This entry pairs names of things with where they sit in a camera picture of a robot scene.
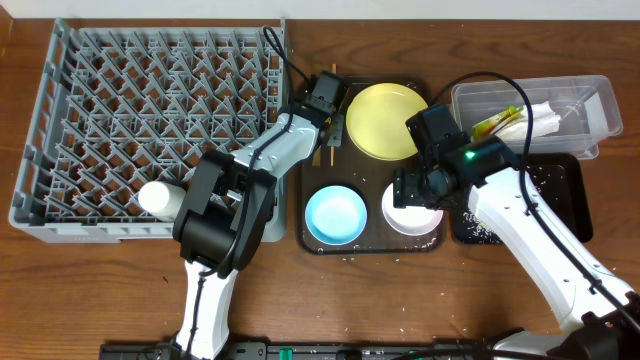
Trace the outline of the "white bowl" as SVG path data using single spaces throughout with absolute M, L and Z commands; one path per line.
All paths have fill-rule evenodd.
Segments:
M 407 236 L 422 236 L 435 230 L 441 223 L 444 212 L 419 206 L 395 208 L 393 206 L 393 185 L 384 191 L 381 211 L 386 222 L 398 233 Z

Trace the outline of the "green snack wrapper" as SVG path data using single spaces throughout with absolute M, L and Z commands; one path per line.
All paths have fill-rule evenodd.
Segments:
M 477 123 L 472 127 L 473 139 L 478 141 L 495 133 L 510 122 L 518 119 L 522 111 L 522 107 L 510 106 L 506 110 Z

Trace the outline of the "white napkin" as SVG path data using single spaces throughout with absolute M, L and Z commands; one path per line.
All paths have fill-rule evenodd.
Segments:
M 548 101 L 532 105 L 532 112 L 532 138 L 542 137 L 559 130 L 561 116 L 551 108 Z M 526 138 L 527 129 L 528 112 L 525 107 L 520 107 L 514 115 L 502 121 L 493 134 L 503 141 L 520 141 Z

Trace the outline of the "white cup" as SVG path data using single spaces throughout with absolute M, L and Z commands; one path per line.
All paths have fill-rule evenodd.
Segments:
M 185 197 L 183 188 L 161 181 L 148 182 L 138 192 L 140 207 L 162 222 L 175 221 Z

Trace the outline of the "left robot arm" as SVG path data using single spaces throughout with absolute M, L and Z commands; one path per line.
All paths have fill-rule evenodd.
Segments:
M 276 123 L 245 147 L 201 157 L 173 226 L 188 279 L 173 358 L 214 359 L 224 347 L 234 283 L 277 216 L 279 181 L 325 142 L 340 107 L 307 96 L 282 107 Z

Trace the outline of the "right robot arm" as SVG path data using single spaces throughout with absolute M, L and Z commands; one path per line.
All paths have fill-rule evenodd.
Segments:
M 636 359 L 639 295 L 602 265 L 539 195 L 497 137 L 427 147 L 397 169 L 393 204 L 444 209 L 460 202 L 507 246 L 549 304 L 561 336 L 519 331 L 492 345 L 451 350 L 473 359 Z

